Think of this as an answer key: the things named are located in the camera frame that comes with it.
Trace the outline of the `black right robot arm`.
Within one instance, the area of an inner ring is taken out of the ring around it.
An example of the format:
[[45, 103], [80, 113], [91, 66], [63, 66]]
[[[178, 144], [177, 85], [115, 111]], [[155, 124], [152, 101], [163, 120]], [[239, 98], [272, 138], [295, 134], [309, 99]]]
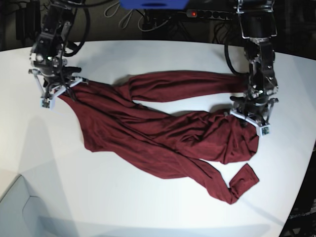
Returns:
[[84, 4], [84, 0], [54, 0], [45, 14], [41, 24], [41, 32], [37, 36], [30, 52], [31, 65], [29, 70], [36, 76], [43, 76], [44, 83], [40, 88], [50, 93], [56, 86], [70, 86], [72, 74], [80, 73], [79, 67], [67, 67], [67, 57], [78, 53], [85, 43], [90, 30], [90, 14], [84, 9], [86, 26], [83, 37], [78, 45], [69, 40], [77, 9], [67, 4]]

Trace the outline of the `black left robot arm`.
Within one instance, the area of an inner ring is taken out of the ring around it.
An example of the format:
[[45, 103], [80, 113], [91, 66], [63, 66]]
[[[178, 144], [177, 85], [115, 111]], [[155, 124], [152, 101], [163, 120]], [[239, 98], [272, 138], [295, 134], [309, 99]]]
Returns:
[[233, 74], [247, 79], [243, 97], [232, 97], [242, 116], [266, 123], [269, 111], [277, 101], [272, 96], [278, 91], [274, 71], [275, 52], [271, 39], [277, 36], [273, 0], [237, 0], [234, 8], [245, 40], [244, 54], [249, 62], [249, 72], [237, 72], [230, 61], [228, 43], [224, 53]]

